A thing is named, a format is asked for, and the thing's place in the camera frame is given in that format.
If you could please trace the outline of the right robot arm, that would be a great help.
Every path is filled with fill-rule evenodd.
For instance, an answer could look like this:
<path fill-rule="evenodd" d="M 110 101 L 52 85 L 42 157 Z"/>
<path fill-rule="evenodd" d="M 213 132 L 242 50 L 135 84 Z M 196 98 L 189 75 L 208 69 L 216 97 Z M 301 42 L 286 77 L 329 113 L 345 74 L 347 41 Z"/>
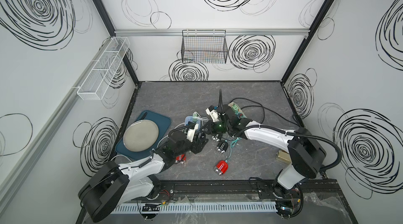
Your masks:
<path fill-rule="evenodd" d="M 304 127 L 295 131 L 264 125 L 240 116 L 228 105 L 221 108 L 210 106 L 206 113 L 212 119 L 212 133 L 227 133 L 236 139 L 269 144 L 290 155 L 291 163 L 279 173 L 273 188 L 291 190 L 297 183 L 304 179 L 315 179 L 317 174 L 336 167 L 342 160 L 342 150 L 337 144 L 310 134 Z M 323 164 L 326 151 L 320 142 L 332 146 L 336 152 L 336 160 L 328 165 Z"/>

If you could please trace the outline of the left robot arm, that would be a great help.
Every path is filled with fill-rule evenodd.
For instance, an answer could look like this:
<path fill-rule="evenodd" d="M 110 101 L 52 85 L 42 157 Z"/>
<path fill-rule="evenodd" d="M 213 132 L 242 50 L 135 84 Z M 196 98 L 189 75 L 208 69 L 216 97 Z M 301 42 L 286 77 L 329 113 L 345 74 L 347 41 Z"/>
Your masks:
<path fill-rule="evenodd" d="M 109 161 L 79 191 L 80 205 L 98 223 L 123 203 L 142 197 L 155 198 L 154 188 L 160 183 L 155 175 L 169 169 L 177 157 L 187 152 L 200 153 L 207 143 L 203 132 L 189 140 L 184 132 L 172 131 L 167 141 L 146 158 L 124 164 Z"/>

